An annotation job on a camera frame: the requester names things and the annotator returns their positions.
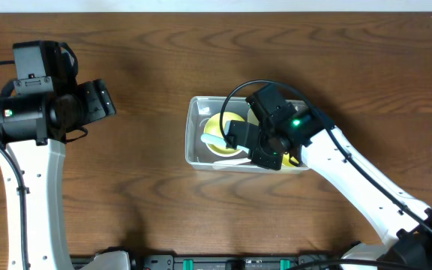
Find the yellow cup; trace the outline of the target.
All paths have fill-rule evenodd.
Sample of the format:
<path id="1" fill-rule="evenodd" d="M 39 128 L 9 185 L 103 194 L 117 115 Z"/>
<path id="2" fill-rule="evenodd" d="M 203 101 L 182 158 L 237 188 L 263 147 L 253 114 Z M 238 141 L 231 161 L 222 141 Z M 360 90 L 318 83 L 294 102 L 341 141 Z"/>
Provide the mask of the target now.
<path id="1" fill-rule="evenodd" d="M 295 156 L 292 156 L 290 153 L 285 153 L 283 155 L 282 165 L 284 167 L 300 167 L 301 163 Z"/>

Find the pale pink plastic fork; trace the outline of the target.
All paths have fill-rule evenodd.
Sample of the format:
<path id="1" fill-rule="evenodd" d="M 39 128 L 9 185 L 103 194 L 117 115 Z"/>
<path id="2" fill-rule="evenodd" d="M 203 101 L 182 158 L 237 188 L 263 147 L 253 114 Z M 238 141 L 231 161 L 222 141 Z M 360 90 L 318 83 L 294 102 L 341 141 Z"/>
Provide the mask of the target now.
<path id="1" fill-rule="evenodd" d="M 229 160 L 219 160 L 219 161 L 215 161 L 214 164 L 224 165 L 224 166 L 236 166 L 239 164 L 246 164 L 250 162 L 251 160 L 245 157 L 245 158 L 237 158 L 237 159 L 229 159 Z"/>

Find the yellow bowl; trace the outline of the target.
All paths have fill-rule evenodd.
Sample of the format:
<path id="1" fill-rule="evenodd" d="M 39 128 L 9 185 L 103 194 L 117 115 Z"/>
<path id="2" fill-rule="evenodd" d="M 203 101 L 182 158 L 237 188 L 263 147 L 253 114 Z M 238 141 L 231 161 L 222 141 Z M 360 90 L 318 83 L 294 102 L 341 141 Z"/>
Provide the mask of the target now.
<path id="1" fill-rule="evenodd" d="M 226 125 L 226 122 L 236 120 L 240 122 L 244 122 L 245 120 L 238 114 L 234 112 L 225 112 L 223 114 L 223 125 Z M 213 115 L 206 123 L 203 129 L 204 134 L 213 135 L 219 138 L 223 138 L 220 130 L 220 113 Z M 225 145 L 219 146 L 215 144 L 210 144 L 208 142 L 205 143 L 207 148 L 215 155 L 223 158 L 230 158 L 240 154 L 241 150 L 234 150 L 231 148 L 226 148 Z"/>

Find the pale green plastic spoon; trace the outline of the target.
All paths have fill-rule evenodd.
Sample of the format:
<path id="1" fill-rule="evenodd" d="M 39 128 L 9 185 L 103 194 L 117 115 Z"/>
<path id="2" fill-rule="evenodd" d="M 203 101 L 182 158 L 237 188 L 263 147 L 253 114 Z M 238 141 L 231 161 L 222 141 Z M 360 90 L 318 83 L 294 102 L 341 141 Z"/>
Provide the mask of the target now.
<path id="1" fill-rule="evenodd" d="M 204 133 L 201 135 L 200 139 L 204 143 L 208 143 L 208 144 L 215 145 L 215 146 L 225 146 L 226 148 L 228 148 L 226 141 L 222 137 L 219 137 L 219 136 L 214 136 L 214 135 L 211 135 L 208 133 Z M 240 146 L 240 145 L 237 145 L 235 150 L 243 151 L 246 153 L 249 152 L 248 148 L 245 148 L 244 146 Z"/>

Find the white cup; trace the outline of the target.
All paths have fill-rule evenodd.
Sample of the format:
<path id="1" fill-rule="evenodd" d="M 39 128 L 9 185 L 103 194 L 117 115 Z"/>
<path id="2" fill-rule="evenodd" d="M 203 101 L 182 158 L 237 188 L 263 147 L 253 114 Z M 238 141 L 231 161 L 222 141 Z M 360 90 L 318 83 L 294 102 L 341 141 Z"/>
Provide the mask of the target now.
<path id="1" fill-rule="evenodd" d="M 247 112 L 247 122 L 251 123 L 252 125 L 259 125 L 259 120 L 257 119 L 257 117 L 255 116 L 254 112 L 252 109 L 249 109 Z"/>

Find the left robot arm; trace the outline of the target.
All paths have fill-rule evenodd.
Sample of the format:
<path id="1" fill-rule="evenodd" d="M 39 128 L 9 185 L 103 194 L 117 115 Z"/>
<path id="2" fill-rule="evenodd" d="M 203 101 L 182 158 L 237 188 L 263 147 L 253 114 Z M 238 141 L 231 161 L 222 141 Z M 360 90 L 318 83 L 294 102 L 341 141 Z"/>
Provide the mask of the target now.
<path id="1" fill-rule="evenodd" d="M 72 269 L 62 205 L 65 147 L 73 131 L 112 116 L 102 79 L 79 84 L 66 43 L 13 45 L 17 77 L 0 94 L 0 168 L 9 269 Z"/>

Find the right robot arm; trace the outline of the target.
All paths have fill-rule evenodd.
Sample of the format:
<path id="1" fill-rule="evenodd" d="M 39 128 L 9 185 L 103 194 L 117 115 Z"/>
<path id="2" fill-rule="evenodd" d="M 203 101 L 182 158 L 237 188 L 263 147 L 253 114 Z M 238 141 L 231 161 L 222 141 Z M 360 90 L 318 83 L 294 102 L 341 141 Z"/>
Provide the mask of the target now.
<path id="1" fill-rule="evenodd" d="M 246 98 L 258 121 L 219 119 L 227 147 L 248 150 L 253 165 L 280 170 L 284 155 L 330 182 L 366 218 L 379 245 L 359 243 L 338 259 L 313 260 L 298 269 L 432 269 L 432 208 L 398 187 L 358 150 L 300 91 L 260 80 Z"/>

